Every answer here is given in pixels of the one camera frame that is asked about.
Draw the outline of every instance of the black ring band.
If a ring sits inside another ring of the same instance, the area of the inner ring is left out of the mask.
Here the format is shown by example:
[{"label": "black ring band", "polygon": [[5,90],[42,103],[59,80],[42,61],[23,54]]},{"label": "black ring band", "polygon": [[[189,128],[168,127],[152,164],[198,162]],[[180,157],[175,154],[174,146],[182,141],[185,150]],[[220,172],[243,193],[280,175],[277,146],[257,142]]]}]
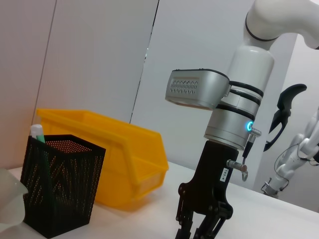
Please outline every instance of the black ring band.
[{"label": "black ring band", "polygon": [[258,99],[255,96],[251,96],[251,95],[249,95],[247,93],[244,93],[244,92],[241,92],[241,91],[238,91],[238,90],[235,90],[235,89],[231,89],[230,92],[235,94],[235,95],[238,95],[238,96],[241,96],[243,98],[246,98],[246,99],[248,99],[250,101],[253,101],[253,102],[255,102],[256,104],[258,104],[260,106],[261,100]]},{"label": "black ring band", "polygon": [[278,38],[278,37],[276,37],[276,38],[274,38],[274,39],[265,40],[265,39],[261,39],[261,38],[255,36],[255,35],[248,29],[248,26],[247,26],[247,16],[248,16],[248,14],[246,15],[246,19],[245,19],[246,29],[247,29],[248,33],[249,33],[252,37],[254,37],[256,40],[259,40],[259,41],[273,41],[273,40],[276,40],[276,39]]},{"label": "black ring band", "polygon": [[251,85],[247,85],[245,83],[241,83],[241,82],[238,82],[238,81],[230,81],[229,84],[232,85],[232,86],[238,86],[238,87],[245,88],[247,90],[253,91],[253,92],[257,93],[258,95],[260,95],[261,97],[264,96],[264,92],[262,92],[258,88],[253,87]]},{"label": "black ring band", "polygon": [[219,104],[219,105],[216,107],[216,109],[231,111],[231,112],[240,114],[240,115],[242,115],[242,116],[245,116],[245,117],[251,119],[252,121],[255,121],[255,117],[254,117],[252,114],[250,114],[250,113],[248,113],[248,112],[246,112],[246,111],[240,110],[240,109],[238,109],[238,108],[232,107],[232,106],[227,106],[227,105],[221,105],[221,104]]}]

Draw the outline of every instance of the white label on gripper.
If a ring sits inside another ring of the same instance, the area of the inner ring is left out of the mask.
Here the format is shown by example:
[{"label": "white label on gripper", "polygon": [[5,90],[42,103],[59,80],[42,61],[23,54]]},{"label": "white label on gripper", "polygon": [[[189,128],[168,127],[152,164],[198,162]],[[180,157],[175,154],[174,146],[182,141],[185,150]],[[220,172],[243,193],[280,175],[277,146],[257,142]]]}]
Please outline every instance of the white label on gripper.
[{"label": "white label on gripper", "polygon": [[223,173],[220,176],[220,181],[225,182],[228,174],[228,168],[224,168]]}]

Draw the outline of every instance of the black cable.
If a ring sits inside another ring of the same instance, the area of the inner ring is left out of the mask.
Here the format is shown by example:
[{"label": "black cable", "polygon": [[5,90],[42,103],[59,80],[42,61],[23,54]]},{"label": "black cable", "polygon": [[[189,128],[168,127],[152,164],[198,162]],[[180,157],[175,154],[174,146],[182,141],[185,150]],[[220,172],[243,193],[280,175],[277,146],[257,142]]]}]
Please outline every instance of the black cable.
[{"label": "black cable", "polygon": [[243,152],[243,158],[244,158],[243,164],[245,164],[245,160],[246,160],[251,148],[253,147],[253,144],[254,144],[253,142],[250,142],[250,141],[247,142],[245,149],[244,149],[244,152]]},{"label": "black cable", "polygon": [[315,162],[315,160],[309,160],[308,162],[309,162],[309,164],[310,164],[311,166],[313,166],[313,167],[319,166],[319,163],[311,164],[311,162]]},{"label": "black cable", "polygon": [[298,145],[298,149],[297,149],[297,156],[301,159],[301,160],[304,160],[304,161],[310,161],[310,159],[307,159],[307,158],[301,158],[300,156],[299,156],[299,146],[300,146],[300,144]]},{"label": "black cable", "polygon": [[289,185],[289,179],[287,179],[287,178],[285,178],[285,177],[283,177],[283,176],[281,176],[281,175],[278,174],[278,172],[276,171],[276,163],[277,163],[277,161],[278,161],[278,159],[280,158],[281,155],[283,155],[288,149],[290,149],[290,148],[292,148],[292,147],[294,147],[294,146],[296,146],[296,145],[299,145],[299,144],[296,143],[296,144],[294,144],[293,146],[290,146],[289,148],[287,148],[284,152],[282,152],[282,153],[278,156],[278,158],[276,159],[276,161],[275,161],[275,163],[274,163],[274,171],[275,171],[275,173],[276,173],[279,177],[281,177],[281,178],[287,180],[287,184],[285,185],[285,187],[281,188],[280,191],[283,191],[285,188],[287,188],[287,186]]}]

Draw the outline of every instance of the yellow plastic bin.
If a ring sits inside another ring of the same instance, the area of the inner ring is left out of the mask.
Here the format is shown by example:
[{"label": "yellow plastic bin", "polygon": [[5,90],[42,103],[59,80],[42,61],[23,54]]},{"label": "yellow plastic bin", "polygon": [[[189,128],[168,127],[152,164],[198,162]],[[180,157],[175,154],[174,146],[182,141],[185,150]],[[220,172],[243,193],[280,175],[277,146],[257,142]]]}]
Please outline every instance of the yellow plastic bin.
[{"label": "yellow plastic bin", "polygon": [[116,207],[163,184],[168,170],[159,133],[90,111],[38,109],[44,134],[72,134],[106,149],[95,200]]}]

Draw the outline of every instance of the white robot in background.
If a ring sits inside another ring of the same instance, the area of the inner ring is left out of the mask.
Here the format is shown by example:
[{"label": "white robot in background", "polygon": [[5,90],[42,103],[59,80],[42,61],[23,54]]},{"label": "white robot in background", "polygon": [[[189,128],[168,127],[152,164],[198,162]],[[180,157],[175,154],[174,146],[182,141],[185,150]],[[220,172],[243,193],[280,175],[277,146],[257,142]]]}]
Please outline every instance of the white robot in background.
[{"label": "white robot in background", "polygon": [[308,122],[304,134],[297,134],[285,156],[278,160],[276,175],[265,182],[264,194],[278,198],[278,192],[283,191],[289,184],[289,180],[295,174],[295,170],[305,163],[314,161],[313,157],[318,153],[319,147],[319,108]]}]

